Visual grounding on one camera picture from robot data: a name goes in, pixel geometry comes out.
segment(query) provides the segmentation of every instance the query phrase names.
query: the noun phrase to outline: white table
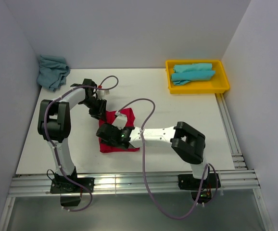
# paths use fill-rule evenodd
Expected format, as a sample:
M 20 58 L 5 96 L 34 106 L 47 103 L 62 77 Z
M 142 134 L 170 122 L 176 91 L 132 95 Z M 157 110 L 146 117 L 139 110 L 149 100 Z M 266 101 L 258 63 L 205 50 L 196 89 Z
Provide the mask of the white table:
M 37 132 L 40 102 L 54 99 L 69 90 L 73 83 L 82 83 L 91 78 L 97 84 L 108 75 L 116 75 L 120 83 L 106 96 L 107 110 L 120 109 L 136 98 L 150 98 L 156 103 L 156 110 L 146 128 L 165 128 L 185 121 L 206 136 L 205 154 L 207 161 L 217 170 L 234 170 L 229 144 L 214 94 L 172 95 L 167 89 L 165 69 L 74 69 L 67 77 L 67 84 L 55 93 L 42 89 L 33 114 L 30 129 L 17 168 L 17 174 L 44 174 L 55 169 L 54 160 L 47 142 Z M 115 79 L 104 83 L 112 86 Z M 149 102 L 131 105 L 140 127 L 152 109 Z M 88 108 L 77 105 L 71 111 L 72 130 L 69 146 L 78 173 L 122 173 L 142 171 L 142 152 L 102 154 L 95 133 L 98 121 L 90 117 Z M 147 171 L 189 171 L 190 165 L 172 150 L 147 148 Z

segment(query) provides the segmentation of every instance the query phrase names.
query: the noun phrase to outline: yellow bin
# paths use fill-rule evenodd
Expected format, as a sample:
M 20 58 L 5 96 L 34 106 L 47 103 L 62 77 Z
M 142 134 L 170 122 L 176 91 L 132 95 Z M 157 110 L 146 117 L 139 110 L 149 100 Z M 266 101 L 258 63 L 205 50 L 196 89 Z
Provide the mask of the yellow bin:
M 176 64 L 198 64 L 210 63 L 215 75 L 209 81 L 193 81 L 182 86 L 174 86 L 171 75 L 174 73 L 173 67 Z M 222 63 L 219 60 L 167 60 L 166 71 L 168 78 L 168 88 L 171 94 L 206 94 L 224 93 L 230 89 L 229 82 Z

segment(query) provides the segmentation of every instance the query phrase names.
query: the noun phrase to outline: folded red cloth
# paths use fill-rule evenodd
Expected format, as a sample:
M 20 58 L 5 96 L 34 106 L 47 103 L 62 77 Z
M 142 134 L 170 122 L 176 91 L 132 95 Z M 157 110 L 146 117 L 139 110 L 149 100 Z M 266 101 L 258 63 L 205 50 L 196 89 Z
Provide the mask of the folded red cloth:
M 112 124 L 115 119 L 115 112 L 107 112 L 106 111 L 106 119 L 108 124 Z M 135 121 L 135 116 L 133 113 L 133 110 L 131 108 L 125 108 L 121 110 L 121 113 L 125 114 L 127 116 L 127 123 L 126 127 L 133 127 L 134 126 L 134 121 Z M 101 126 L 105 121 L 99 120 L 99 126 Z M 101 153 L 113 153 L 113 152 L 136 152 L 140 150 L 140 148 L 132 148 L 132 149 L 121 149 L 121 148 L 115 148 L 108 146 L 107 144 L 101 143 L 101 139 L 99 138 L 99 143 L 100 143 L 100 152 Z

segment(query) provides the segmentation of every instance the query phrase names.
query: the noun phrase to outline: folded teal cloth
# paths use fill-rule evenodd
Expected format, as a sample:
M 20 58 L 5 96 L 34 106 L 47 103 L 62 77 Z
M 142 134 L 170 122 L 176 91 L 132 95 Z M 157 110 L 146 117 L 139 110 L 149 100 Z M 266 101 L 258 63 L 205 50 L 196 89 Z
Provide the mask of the folded teal cloth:
M 183 73 L 183 72 L 188 72 L 188 71 L 211 71 L 212 64 L 174 65 L 173 70 L 175 73 Z
M 180 86 L 190 81 L 208 81 L 215 74 L 215 71 L 189 71 L 183 73 L 173 73 L 171 80 L 174 85 Z
M 66 77 L 70 72 L 65 58 L 40 55 L 37 83 L 48 90 L 56 91 L 66 83 Z

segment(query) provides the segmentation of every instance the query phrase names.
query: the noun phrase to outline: cloth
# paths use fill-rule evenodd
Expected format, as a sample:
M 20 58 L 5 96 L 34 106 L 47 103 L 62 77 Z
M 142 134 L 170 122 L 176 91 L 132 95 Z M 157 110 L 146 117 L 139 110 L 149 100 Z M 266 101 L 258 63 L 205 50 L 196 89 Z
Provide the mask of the cloth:
M 107 123 L 108 124 L 112 124 L 114 122 L 115 119 L 115 112 L 108 112 L 106 111 L 106 119 L 107 119 Z M 133 110 L 131 108 L 125 108 L 123 110 L 121 110 L 122 114 L 125 114 L 127 116 L 127 123 L 126 123 L 126 127 L 133 127 L 134 126 L 134 121 L 135 121 L 135 116 L 133 113 Z M 99 120 L 99 126 L 101 126 L 103 123 L 105 123 L 102 120 Z M 115 147 L 111 147 L 108 146 L 107 144 L 101 143 L 101 139 L 99 138 L 99 143 L 100 143 L 100 152 L 101 153 L 113 153 L 113 152 L 136 152 L 139 151 L 140 148 L 133 148 L 133 149 L 121 149 L 121 148 L 115 148 Z
M 183 72 L 188 72 L 188 71 L 211 71 L 212 64 L 174 65 L 173 70 L 175 73 L 183 73 Z
M 40 55 L 37 83 L 48 90 L 56 91 L 66 83 L 66 77 L 70 72 L 65 58 Z
M 174 85 L 181 86 L 190 81 L 208 81 L 215 74 L 215 71 L 189 71 L 183 73 L 173 73 L 171 80 Z

